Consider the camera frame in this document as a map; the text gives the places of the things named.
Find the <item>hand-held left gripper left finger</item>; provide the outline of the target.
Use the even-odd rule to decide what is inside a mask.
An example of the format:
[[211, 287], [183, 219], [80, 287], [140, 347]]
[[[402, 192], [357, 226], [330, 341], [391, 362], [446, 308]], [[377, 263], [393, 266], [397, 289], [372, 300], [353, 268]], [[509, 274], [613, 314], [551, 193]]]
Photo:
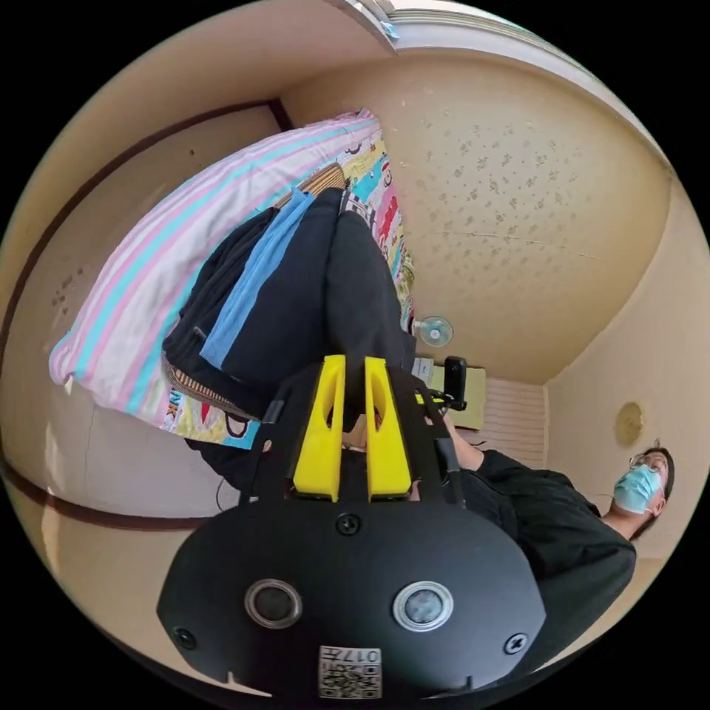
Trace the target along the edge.
[[342, 354], [324, 358], [294, 469], [293, 485], [299, 496], [338, 500], [345, 368], [346, 358]]

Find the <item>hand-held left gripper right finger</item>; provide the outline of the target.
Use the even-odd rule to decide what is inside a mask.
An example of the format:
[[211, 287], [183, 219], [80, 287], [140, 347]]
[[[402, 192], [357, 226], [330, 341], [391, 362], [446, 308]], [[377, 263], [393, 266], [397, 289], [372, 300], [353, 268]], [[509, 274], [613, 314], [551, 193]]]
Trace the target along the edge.
[[368, 500], [407, 498], [412, 478], [385, 360], [364, 361]]

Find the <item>person's right hand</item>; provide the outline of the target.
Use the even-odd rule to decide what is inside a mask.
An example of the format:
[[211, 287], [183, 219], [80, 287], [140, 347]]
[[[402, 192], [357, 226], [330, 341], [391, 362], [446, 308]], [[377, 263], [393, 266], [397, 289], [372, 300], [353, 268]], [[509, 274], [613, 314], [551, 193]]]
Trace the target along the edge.
[[454, 424], [446, 420], [447, 430], [456, 453], [456, 458], [461, 469], [472, 472], [478, 471], [484, 463], [484, 452], [469, 443], [457, 431]]

